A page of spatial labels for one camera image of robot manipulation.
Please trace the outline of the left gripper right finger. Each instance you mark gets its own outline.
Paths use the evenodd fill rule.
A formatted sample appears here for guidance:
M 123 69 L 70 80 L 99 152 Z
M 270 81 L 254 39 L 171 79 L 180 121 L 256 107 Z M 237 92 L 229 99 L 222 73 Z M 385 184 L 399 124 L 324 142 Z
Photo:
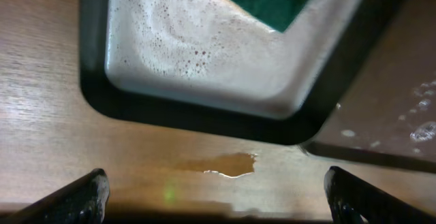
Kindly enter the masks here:
M 326 172 L 324 190 L 334 223 L 435 224 L 434 216 L 337 166 Z

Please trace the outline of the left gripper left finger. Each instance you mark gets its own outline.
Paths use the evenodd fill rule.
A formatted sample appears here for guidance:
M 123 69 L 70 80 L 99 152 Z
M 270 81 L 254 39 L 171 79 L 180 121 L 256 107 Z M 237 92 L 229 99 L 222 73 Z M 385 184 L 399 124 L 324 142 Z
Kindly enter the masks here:
M 110 196 L 105 171 L 96 168 L 4 219 L 6 224 L 100 224 Z

